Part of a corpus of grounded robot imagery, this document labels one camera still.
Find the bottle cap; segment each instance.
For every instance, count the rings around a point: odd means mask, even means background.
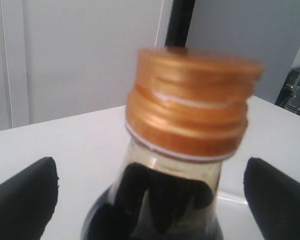
[[[161,153],[223,160],[243,138],[247,98],[263,69],[257,61],[211,51],[141,49],[127,99],[127,128]]]

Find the dark object inside bottle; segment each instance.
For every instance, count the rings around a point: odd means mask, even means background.
[[[85,240],[221,240],[214,194],[202,181],[128,165],[114,203],[107,190],[83,227]]]

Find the dark liquid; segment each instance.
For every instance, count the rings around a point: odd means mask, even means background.
[[[214,195],[202,181],[128,165],[114,198],[107,190],[92,207],[84,240],[222,240]]]

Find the glass bottle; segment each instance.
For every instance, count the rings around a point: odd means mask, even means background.
[[[263,67],[185,48],[141,49],[126,106],[131,141],[117,180],[95,202],[83,240],[222,240],[222,162],[247,128]]]

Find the white tabletop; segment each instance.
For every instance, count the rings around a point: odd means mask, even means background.
[[[237,154],[224,163],[220,180],[217,214],[225,240],[262,239],[243,199],[251,156],[300,182],[300,117],[257,97],[248,103],[247,133]],[[80,238],[89,208],[120,167],[130,139],[124,122],[120,106],[0,131],[0,183],[42,157],[56,161],[59,196],[43,240]]]

